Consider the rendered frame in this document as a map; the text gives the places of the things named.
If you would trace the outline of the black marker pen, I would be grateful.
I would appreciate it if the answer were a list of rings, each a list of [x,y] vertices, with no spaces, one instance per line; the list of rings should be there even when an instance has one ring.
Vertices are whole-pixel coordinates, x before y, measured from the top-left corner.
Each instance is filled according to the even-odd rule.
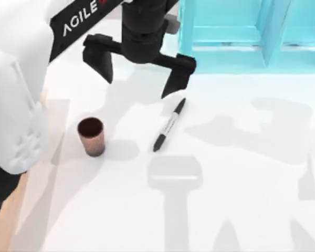
[[[168,122],[166,123],[166,125],[164,126],[164,128],[162,129],[162,131],[160,132],[159,136],[157,137],[157,139],[155,140],[155,142],[153,144],[153,152],[158,151],[161,148],[161,146],[163,145],[167,135],[169,134],[169,132],[173,128],[174,123],[176,122],[177,118],[179,117],[185,103],[186,103],[186,98],[183,98],[178,103],[176,108],[174,109]]]

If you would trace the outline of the brown cup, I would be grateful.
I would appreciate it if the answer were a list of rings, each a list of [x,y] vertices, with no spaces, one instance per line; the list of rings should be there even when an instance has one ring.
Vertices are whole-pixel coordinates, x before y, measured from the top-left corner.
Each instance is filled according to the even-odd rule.
[[[104,125],[96,117],[87,117],[77,125],[77,132],[85,152],[91,157],[98,157],[105,151]]]

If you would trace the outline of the light blue rack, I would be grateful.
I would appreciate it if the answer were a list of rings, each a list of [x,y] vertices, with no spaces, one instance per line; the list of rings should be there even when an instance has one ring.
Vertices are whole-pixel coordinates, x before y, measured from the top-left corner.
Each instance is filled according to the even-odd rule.
[[[180,0],[179,51],[199,73],[315,74],[315,0]]]

